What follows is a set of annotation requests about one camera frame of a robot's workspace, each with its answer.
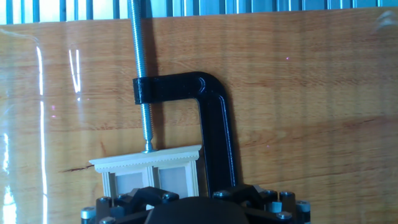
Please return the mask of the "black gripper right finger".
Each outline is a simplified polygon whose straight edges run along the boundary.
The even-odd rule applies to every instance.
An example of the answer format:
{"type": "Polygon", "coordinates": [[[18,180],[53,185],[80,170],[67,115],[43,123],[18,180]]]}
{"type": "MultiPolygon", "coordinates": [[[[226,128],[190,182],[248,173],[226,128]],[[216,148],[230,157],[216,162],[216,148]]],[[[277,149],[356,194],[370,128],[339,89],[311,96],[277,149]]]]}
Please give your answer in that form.
{"type": "Polygon", "coordinates": [[[236,204],[249,223],[311,224],[310,202],[297,200],[291,191],[243,184],[217,191],[213,198],[236,204]]]}

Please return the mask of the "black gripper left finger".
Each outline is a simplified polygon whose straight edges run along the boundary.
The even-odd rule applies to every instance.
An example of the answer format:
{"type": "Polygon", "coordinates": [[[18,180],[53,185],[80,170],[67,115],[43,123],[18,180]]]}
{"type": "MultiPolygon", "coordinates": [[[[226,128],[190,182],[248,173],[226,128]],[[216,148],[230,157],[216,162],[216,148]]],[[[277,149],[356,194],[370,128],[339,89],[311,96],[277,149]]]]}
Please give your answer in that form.
{"type": "Polygon", "coordinates": [[[150,213],[148,205],[156,207],[178,199],[178,194],[155,187],[133,189],[115,198],[102,196],[96,205],[81,209],[81,224],[142,224],[150,213]]]}

